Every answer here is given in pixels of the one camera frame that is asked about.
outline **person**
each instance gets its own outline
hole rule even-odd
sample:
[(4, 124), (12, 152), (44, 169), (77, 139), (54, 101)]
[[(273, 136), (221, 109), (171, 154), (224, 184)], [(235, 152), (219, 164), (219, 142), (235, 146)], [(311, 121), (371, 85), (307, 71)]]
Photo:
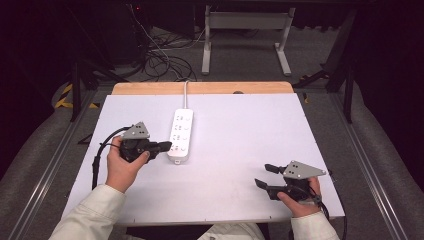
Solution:
[[(107, 179), (97, 186), (81, 203), (64, 217), (54, 229), (50, 239), (108, 239), (125, 202), (125, 192), (134, 183), (138, 171), (147, 162), (149, 152), (143, 152), (132, 163), (119, 155), (120, 136), (112, 139), (107, 155)], [(316, 194), (321, 194), (318, 178), (309, 183)], [(336, 231), (316, 205), (304, 205), (287, 194), (278, 193), (280, 200), (292, 211), (294, 239), (339, 239)], [(215, 224), (199, 240), (232, 239), (263, 240), (254, 223)]]

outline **white power strip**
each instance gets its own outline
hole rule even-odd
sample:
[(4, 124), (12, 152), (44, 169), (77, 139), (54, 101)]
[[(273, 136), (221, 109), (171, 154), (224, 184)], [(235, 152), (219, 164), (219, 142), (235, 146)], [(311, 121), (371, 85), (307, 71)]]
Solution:
[(172, 123), (171, 149), (168, 151), (169, 160), (175, 164), (187, 161), (190, 149), (190, 135), (193, 124), (193, 110), (177, 109)]

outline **white shirt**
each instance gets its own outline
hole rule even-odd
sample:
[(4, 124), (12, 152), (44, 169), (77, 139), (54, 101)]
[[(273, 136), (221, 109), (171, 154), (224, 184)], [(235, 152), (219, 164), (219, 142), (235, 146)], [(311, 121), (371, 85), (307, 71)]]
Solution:
[[(97, 186), (56, 226), (50, 239), (108, 239), (116, 223), (125, 194), (107, 185)], [(322, 212), (292, 218), (296, 240), (336, 240), (336, 231)], [(254, 223), (215, 224), (199, 240), (264, 240)]]

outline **forearm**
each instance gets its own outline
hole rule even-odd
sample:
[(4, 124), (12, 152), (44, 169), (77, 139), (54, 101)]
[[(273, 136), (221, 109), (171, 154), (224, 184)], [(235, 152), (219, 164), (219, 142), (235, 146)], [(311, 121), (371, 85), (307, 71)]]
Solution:
[(291, 219), (296, 240), (337, 240), (336, 230), (322, 212)]
[(123, 193), (100, 185), (59, 222), (50, 239), (108, 239), (124, 202)]

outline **hand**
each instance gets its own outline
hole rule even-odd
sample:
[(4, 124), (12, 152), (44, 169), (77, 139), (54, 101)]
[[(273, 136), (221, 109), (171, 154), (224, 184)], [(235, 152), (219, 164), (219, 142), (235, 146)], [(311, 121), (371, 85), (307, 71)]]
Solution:
[[(321, 195), (318, 178), (309, 178), (308, 181), (309, 186), (315, 191), (315, 194)], [(320, 211), (317, 205), (300, 204), (283, 192), (279, 192), (277, 196), (292, 211), (294, 218), (305, 217)]]
[(106, 185), (125, 193), (134, 183), (138, 170), (147, 162), (149, 152), (143, 152), (132, 163), (125, 161), (119, 155), (119, 147), (122, 138), (120, 136), (112, 139), (109, 154), (107, 155), (107, 179)]

